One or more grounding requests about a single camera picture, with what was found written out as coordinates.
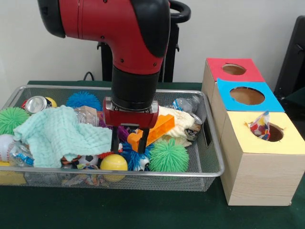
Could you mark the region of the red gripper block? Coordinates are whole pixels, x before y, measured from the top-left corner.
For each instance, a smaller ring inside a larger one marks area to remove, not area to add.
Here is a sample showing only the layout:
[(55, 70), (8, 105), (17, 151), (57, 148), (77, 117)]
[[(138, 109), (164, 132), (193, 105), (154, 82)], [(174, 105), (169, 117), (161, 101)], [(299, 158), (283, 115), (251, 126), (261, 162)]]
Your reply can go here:
[(138, 144), (138, 153), (144, 153), (149, 131), (155, 126), (158, 115), (159, 104), (156, 100), (153, 100), (151, 106), (146, 110), (128, 111), (115, 106), (110, 97), (105, 97), (103, 101), (103, 119), (106, 125), (113, 126), (111, 151), (118, 153), (118, 126), (133, 126), (142, 129), (142, 137)]

